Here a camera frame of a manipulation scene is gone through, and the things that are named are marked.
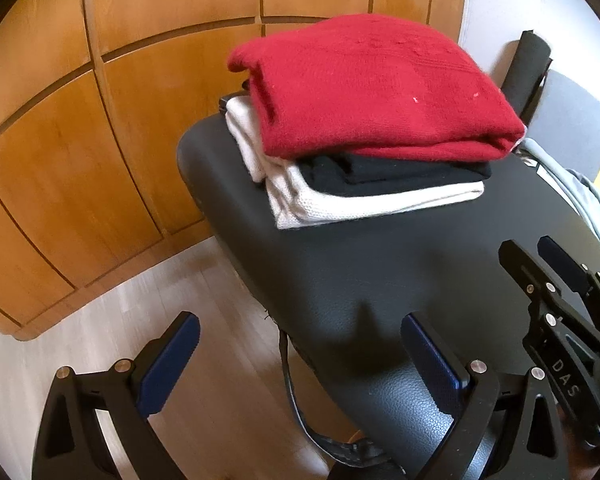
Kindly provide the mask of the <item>light blue grey garment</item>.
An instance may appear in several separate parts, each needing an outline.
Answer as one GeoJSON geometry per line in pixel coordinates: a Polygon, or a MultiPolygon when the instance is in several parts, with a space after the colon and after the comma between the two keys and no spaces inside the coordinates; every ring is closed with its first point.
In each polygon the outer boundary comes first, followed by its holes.
{"type": "Polygon", "coordinates": [[[515,153],[535,162],[562,190],[574,210],[600,242],[600,190],[584,174],[564,168],[556,159],[530,138],[524,138],[517,145],[515,153]]]}

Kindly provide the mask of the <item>black leather bench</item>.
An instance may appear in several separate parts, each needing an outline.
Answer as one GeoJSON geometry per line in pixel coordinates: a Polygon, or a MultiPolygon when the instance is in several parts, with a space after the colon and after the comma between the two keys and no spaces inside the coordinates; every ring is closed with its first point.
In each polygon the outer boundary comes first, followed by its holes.
{"type": "Polygon", "coordinates": [[[528,299],[498,262],[504,240],[535,252],[548,235],[600,272],[600,244],[517,157],[494,162],[471,202],[281,231],[225,120],[197,122],[178,144],[190,194],[253,296],[289,335],[332,400],[409,476],[450,426],[400,338],[420,311],[466,361],[521,374],[528,299]]]}

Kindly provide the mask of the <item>black folded garment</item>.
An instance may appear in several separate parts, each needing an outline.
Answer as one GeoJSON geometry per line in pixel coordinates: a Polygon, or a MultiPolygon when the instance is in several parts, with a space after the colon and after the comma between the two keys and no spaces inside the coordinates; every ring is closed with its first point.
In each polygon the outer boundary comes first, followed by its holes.
{"type": "Polygon", "coordinates": [[[302,157],[296,164],[314,191],[343,197],[396,194],[491,177],[488,162],[419,162],[342,153],[302,157]]]}

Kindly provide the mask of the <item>grey yellow blue chair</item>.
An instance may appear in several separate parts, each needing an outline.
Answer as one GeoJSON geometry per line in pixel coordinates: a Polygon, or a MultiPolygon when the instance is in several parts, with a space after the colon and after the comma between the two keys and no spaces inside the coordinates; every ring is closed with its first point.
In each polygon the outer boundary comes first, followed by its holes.
{"type": "Polygon", "coordinates": [[[590,180],[600,172],[600,102],[556,70],[549,70],[528,136],[566,169],[590,180]]]}

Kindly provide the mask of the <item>red knit sweater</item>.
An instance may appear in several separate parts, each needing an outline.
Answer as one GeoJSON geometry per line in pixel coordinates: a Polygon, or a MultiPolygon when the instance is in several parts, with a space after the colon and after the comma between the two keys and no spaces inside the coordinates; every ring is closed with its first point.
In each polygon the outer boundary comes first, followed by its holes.
{"type": "Polygon", "coordinates": [[[263,151],[422,162],[492,162],[526,127],[492,79],[434,28],[381,14],[341,15],[236,47],[263,151]]]}

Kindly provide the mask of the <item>white folded garment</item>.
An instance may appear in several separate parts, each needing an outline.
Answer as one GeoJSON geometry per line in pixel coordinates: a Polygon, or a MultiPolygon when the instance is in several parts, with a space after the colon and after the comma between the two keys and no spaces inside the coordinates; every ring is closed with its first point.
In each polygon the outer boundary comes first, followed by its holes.
{"type": "Polygon", "coordinates": [[[233,96],[228,100],[225,121],[251,179],[265,185],[275,224],[280,230],[464,203],[484,192],[480,181],[353,197],[317,192],[308,185],[295,162],[265,154],[258,116],[249,96],[233,96]]]}

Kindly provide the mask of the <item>black rolled mat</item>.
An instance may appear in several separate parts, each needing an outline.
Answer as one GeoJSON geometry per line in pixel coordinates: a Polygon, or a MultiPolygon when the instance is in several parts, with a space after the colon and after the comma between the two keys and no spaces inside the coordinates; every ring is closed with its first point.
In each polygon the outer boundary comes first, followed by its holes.
{"type": "Polygon", "coordinates": [[[525,124],[533,115],[551,62],[550,46],[533,30],[525,30],[501,86],[507,102],[525,124]]]}

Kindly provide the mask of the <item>wooden wardrobe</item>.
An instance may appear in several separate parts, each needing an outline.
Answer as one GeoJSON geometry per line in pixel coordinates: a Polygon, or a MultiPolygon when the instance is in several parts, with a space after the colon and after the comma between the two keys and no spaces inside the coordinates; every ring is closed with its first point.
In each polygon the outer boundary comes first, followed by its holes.
{"type": "Polygon", "coordinates": [[[209,235],[185,130],[234,47],[379,12],[457,37],[465,0],[0,0],[0,333],[42,334],[209,235]]]}

